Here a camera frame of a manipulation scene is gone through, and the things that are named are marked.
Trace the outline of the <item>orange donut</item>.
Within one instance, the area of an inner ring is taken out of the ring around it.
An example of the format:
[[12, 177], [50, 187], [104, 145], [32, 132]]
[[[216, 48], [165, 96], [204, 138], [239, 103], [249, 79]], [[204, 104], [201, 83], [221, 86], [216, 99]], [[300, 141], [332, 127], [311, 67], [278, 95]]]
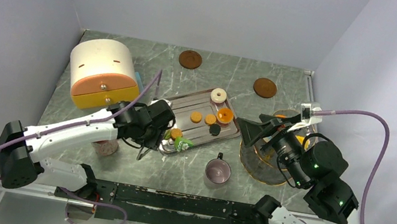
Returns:
[[229, 124], [234, 118], [234, 113], [228, 107], [223, 107], [217, 111], [216, 118], [221, 124]]

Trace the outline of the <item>yellow cake piece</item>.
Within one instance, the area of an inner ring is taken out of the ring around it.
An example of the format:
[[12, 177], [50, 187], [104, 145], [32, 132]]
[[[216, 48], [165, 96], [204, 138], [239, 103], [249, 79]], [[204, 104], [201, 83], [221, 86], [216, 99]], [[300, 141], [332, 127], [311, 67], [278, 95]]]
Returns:
[[303, 141], [304, 141], [304, 139], [305, 139], [303, 136], [296, 135], [296, 139], [299, 141], [299, 143], [300, 143], [301, 145], [303, 145]]

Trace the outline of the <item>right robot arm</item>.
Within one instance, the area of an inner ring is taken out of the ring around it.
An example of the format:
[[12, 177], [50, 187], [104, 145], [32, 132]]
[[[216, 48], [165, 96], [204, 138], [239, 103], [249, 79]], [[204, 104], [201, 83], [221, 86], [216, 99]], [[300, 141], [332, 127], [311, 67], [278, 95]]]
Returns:
[[[348, 168], [341, 151], [327, 138], [306, 150], [295, 133], [300, 128], [299, 118], [261, 114], [259, 122], [239, 118], [237, 123], [247, 147], [269, 138], [262, 150], [272, 148], [276, 152], [277, 165], [284, 165], [295, 188], [307, 191], [304, 201], [325, 224], [362, 224], [361, 203], [341, 179]], [[263, 196], [253, 209], [253, 224], [305, 224], [269, 195]]]

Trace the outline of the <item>orange biscuit front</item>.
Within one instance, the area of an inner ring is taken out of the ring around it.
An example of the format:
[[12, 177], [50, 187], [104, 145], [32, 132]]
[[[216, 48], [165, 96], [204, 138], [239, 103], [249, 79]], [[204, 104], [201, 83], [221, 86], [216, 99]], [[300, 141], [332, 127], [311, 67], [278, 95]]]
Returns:
[[182, 130], [178, 129], [178, 128], [173, 128], [170, 131], [170, 136], [172, 139], [176, 140], [177, 138], [183, 137], [183, 132]]

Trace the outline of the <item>orange biscuit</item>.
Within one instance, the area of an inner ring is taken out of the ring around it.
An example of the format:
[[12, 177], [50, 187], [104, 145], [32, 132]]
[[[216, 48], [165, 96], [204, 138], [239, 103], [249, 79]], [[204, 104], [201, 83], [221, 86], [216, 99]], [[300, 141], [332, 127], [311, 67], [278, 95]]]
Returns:
[[207, 124], [207, 125], [213, 125], [213, 124], [215, 124], [216, 123], [216, 121], [217, 121], [217, 118], [216, 118], [216, 116], [215, 115], [213, 115], [213, 114], [208, 114], [208, 115], [206, 115], [205, 116], [205, 123]]
[[190, 115], [190, 120], [193, 123], [200, 123], [202, 121], [202, 113], [193, 111]]
[[176, 140], [177, 138], [183, 137], [183, 132], [182, 130], [178, 129], [178, 128], [173, 128], [170, 131], [170, 136], [172, 139]]

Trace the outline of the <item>small glass plate gold rim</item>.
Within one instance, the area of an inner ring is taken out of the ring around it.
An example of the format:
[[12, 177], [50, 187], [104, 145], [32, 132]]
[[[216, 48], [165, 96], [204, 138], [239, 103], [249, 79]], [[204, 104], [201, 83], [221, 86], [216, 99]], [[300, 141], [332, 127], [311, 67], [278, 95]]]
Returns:
[[[278, 116], [278, 117], [291, 117], [295, 114], [299, 114], [299, 112], [297, 112], [296, 110], [293, 109], [280, 109], [280, 110], [276, 110], [275, 112], [273, 112], [274, 116]], [[308, 135], [310, 135], [311, 133], [315, 133], [316, 132], [316, 128], [314, 126], [310, 126], [310, 127], [306, 127], [303, 128], [299, 131], [297, 131], [295, 134], [299, 135], [299, 136], [303, 136], [304, 138]], [[259, 145], [254, 146], [255, 148], [255, 152], [258, 156], [258, 158], [264, 162], [266, 165], [277, 169], [277, 158], [276, 158], [276, 152], [272, 150], [272, 148], [270, 148], [267, 151], [262, 151], [261, 146], [266, 144], [271, 138], [264, 138], [261, 141], [259, 141]]]

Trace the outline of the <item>green cake slice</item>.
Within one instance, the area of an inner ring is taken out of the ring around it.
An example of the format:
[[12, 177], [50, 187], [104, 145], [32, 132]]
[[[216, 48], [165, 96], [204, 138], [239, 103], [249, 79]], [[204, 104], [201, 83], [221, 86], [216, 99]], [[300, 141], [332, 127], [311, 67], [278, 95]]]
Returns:
[[194, 143], [191, 140], [186, 139], [184, 137], [177, 137], [174, 140], [174, 148], [177, 152], [186, 151], [187, 149], [189, 149], [193, 146], [194, 146]]

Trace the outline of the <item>light blue object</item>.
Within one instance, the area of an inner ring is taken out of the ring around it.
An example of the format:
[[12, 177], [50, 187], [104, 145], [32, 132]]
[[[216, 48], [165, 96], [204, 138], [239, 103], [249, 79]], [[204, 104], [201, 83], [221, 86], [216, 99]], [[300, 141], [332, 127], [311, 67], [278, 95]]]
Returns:
[[143, 94], [145, 85], [143, 84], [142, 77], [138, 71], [135, 72], [135, 76], [136, 76], [136, 83], [139, 87], [139, 94]]

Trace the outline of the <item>steel tray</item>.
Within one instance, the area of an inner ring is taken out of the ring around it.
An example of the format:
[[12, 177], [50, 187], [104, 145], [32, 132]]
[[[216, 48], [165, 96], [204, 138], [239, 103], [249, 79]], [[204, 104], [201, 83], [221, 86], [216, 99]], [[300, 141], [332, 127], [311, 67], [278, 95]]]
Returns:
[[[227, 94], [227, 100], [224, 103], [216, 104], [212, 102], [210, 98], [213, 89], [210, 88], [165, 98], [165, 101], [170, 105], [175, 115], [175, 124], [172, 125], [172, 128], [182, 130], [183, 137], [191, 140], [194, 143], [194, 148], [236, 138], [240, 135], [237, 116], [230, 102], [230, 96]], [[205, 123], [205, 117], [208, 114], [216, 116], [217, 111], [223, 107], [231, 109], [234, 113], [234, 118], [229, 124], [221, 124], [216, 121], [216, 124], [221, 126], [221, 132], [218, 136], [212, 136], [208, 132], [210, 126]], [[200, 123], [191, 122], [190, 116], [193, 111], [202, 113], [202, 121]], [[172, 138], [168, 140], [163, 139], [159, 146], [159, 151], [162, 154], [176, 153], [174, 140]]]

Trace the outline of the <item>black cookie right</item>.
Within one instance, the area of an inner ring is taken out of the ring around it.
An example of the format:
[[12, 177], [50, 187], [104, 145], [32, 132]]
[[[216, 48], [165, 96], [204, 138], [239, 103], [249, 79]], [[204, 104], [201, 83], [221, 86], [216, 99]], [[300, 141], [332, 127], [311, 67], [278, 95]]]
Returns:
[[219, 134], [220, 134], [220, 132], [221, 132], [221, 126], [220, 125], [218, 125], [218, 124], [211, 124], [210, 125], [210, 127], [208, 128], [209, 129], [209, 133], [212, 135], [212, 136], [218, 136]]

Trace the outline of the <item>orange biscuit right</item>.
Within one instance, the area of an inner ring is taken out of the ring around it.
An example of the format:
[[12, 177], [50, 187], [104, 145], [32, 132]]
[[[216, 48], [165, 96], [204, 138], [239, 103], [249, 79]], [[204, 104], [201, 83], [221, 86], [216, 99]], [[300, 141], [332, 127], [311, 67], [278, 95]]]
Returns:
[[213, 114], [208, 114], [208, 115], [206, 115], [205, 116], [205, 123], [207, 124], [207, 125], [213, 125], [213, 124], [215, 124], [216, 123], [216, 121], [217, 121], [217, 118], [216, 118], [216, 116], [215, 115], [213, 115]]

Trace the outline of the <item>purple mug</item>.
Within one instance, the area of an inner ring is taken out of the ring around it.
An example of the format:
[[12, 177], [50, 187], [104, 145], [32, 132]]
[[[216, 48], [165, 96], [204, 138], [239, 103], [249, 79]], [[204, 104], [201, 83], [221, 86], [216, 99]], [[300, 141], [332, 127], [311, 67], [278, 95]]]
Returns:
[[209, 189], [219, 189], [230, 181], [232, 170], [223, 158], [224, 155], [220, 152], [215, 159], [206, 164], [203, 179], [205, 186]]

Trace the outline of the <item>brown coaster far left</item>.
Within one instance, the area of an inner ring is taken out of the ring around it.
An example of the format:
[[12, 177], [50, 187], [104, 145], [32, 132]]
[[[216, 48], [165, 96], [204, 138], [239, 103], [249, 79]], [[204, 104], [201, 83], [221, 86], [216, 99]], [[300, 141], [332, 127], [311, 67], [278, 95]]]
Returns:
[[179, 64], [188, 70], [193, 70], [200, 67], [203, 62], [202, 56], [193, 50], [185, 50], [181, 52], [178, 56], [178, 59]]

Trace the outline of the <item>cream bread box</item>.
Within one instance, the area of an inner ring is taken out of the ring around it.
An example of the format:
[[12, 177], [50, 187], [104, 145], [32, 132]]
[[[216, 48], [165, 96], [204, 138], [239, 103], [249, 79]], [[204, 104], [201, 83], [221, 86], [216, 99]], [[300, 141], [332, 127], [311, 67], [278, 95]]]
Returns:
[[70, 96], [79, 109], [133, 101], [140, 94], [132, 54], [123, 43], [94, 39], [70, 54]]

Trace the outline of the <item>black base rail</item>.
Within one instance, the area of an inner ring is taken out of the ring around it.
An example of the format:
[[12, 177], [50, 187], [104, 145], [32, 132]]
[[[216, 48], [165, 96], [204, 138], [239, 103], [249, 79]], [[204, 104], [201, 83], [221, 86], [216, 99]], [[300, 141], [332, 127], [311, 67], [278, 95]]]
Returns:
[[81, 199], [97, 201], [94, 217], [119, 220], [123, 213], [131, 222], [145, 224], [268, 224], [253, 205], [149, 189], [131, 184], [97, 180], [78, 193]]

